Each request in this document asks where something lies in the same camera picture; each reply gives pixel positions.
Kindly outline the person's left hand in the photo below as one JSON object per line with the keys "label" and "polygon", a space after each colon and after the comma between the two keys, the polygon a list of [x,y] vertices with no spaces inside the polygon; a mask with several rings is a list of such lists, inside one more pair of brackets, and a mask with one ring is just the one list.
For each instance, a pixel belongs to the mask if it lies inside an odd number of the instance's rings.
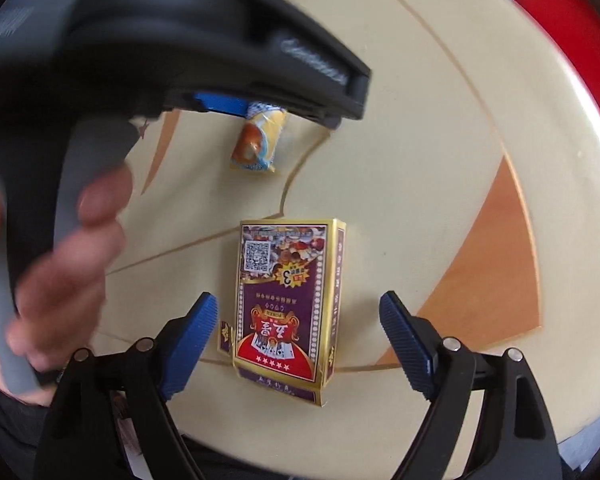
{"label": "person's left hand", "polygon": [[38,372],[63,368],[97,330],[106,302],[106,271],[125,245],[117,215],[132,191],[128,165],[93,181],[76,203],[79,229],[20,278],[19,316],[6,328],[6,342]]}

